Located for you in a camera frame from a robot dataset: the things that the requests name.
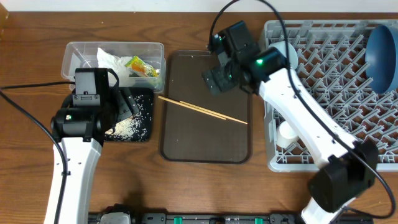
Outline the blue round plate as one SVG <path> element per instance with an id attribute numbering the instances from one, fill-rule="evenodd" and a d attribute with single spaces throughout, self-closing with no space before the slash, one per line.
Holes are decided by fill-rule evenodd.
<path id="1" fill-rule="evenodd" d="M 365 61 L 369 64 L 366 76 L 378 94 L 397 89 L 397 28 L 377 26 L 366 44 Z"/>

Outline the white paper napkin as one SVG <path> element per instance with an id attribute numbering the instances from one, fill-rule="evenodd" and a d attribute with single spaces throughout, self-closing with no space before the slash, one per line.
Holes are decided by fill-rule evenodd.
<path id="1" fill-rule="evenodd" d="M 133 86 L 134 81 L 130 77 L 131 70 L 126 67 L 126 64 L 132 59 L 132 57 L 118 57 L 111 55 L 101 48 L 98 48 L 96 56 L 99 68 L 110 68 L 116 73 L 119 78 L 120 87 Z"/>

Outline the green yellow snack wrapper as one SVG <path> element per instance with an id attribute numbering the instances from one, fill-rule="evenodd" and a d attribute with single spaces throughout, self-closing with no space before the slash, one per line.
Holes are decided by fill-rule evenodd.
<path id="1" fill-rule="evenodd" d="M 137 73 L 140 77 L 155 78 L 159 75 L 152 65 L 145 63 L 138 56 L 133 56 L 124 66 Z"/>

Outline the wooden chopstick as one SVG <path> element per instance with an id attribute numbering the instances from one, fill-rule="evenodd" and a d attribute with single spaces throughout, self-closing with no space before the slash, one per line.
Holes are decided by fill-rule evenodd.
<path id="1" fill-rule="evenodd" d="M 235 122 L 239 122 L 239 123 L 243 123 L 243 124 L 248 124 L 247 121 L 242 121 L 242 120 L 240 120 L 240 119 L 233 118 L 233 117 L 227 116 L 227 115 L 225 115 L 225 114 L 221 114 L 221 113 L 218 113 L 218 112 L 215 112 L 215 111 L 206 109 L 206 108 L 202 108 L 202 107 L 197 106 L 197 105 L 193 105 L 193 104 L 190 104 L 190 103 L 187 103 L 187 102 L 184 102 L 184 101 L 179 101 L 179 102 L 182 103 L 182 104 L 184 104 L 184 105 L 187 105 L 187 106 L 189 106 L 189 107 L 191 107 L 191 108 L 199 109 L 199 110 L 202 111 L 202 112 L 207 112 L 207 113 L 210 113 L 210 114 L 214 114 L 214 115 L 217 115 L 217 116 L 219 116 L 219 117 L 222 117 L 222 118 L 225 118 L 225 119 L 229 119 L 229 120 L 232 120 L 232 121 L 235 121 Z"/>
<path id="2" fill-rule="evenodd" d="M 184 107 L 184 108 L 188 108 L 188 109 L 190 109 L 190 110 L 197 111 L 197 112 L 199 112 L 199 113 L 207 114 L 207 115 L 212 116 L 212 117 L 216 117 L 216 118 L 219 118 L 219 119 L 222 119 L 222 120 L 226 120 L 226 118 L 224 118 L 224 117 L 222 117 L 222 116 L 219 116 L 219 115 L 216 115 L 216 114 L 214 114 L 214 113 L 210 113 L 210 112 L 207 112 L 207 111 L 198 109 L 198 108 L 194 108 L 194 107 L 189 106 L 189 105 L 187 105 L 187 104 L 184 104 L 184 103 L 181 103 L 181 102 L 177 102 L 177 101 L 175 101 L 175 100 L 171 100 L 171 99 L 166 98 L 166 97 L 163 97 L 163 96 L 158 96 L 158 98 L 161 99 L 161 100 L 164 100 L 164 101 L 166 101 L 166 102 L 169 102 L 169 103 L 172 103 L 172 104 L 175 104 L 175 105 L 179 105 L 179 106 L 182 106 L 182 107 Z"/>

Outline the light blue bowl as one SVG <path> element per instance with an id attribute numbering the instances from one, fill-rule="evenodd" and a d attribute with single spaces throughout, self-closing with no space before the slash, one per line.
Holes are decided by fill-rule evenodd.
<path id="1" fill-rule="evenodd" d="M 276 48 L 284 57 L 289 57 L 290 67 L 294 70 L 297 69 L 299 65 L 299 58 L 292 44 L 288 43 L 286 45 L 285 42 L 282 41 L 270 44 L 269 48 L 271 47 Z"/>

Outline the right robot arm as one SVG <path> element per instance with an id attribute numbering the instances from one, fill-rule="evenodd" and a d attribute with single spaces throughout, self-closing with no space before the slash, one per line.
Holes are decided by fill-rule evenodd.
<path id="1" fill-rule="evenodd" d="M 203 73 L 217 95 L 236 86 L 273 106 L 309 150 L 318 172 L 309 180 L 310 202 L 302 210 L 305 223 L 331 223 L 365 190 L 372 187 L 378 149 L 359 142 L 338 126 L 302 86 L 292 62 L 288 40 L 282 48 L 261 50 L 245 22 L 211 33 L 208 50 L 219 65 Z"/>

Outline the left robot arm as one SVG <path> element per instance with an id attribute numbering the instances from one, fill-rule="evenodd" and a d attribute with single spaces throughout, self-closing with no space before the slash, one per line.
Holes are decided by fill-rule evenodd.
<path id="1" fill-rule="evenodd" d="M 51 119 L 54 167 L 45 223 L 87 223 L 105 133 L 127 118 L 132 101 L 110 68 L 78 68 L 75 88 Z"/>

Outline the white paper cup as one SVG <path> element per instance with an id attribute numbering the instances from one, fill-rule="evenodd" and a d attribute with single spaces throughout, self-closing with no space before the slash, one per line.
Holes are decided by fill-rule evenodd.
<path id="1" fill-rule="evenodd" d="M 290 126 L 290 124 L 286 121 L 280 123 L 277 128 L 277 141 L 276 144 L 281 148 L 287 148 L 292 143 L 295 143 L 299 140 L 298 134 L 294 131 L 294 129 Z"/>

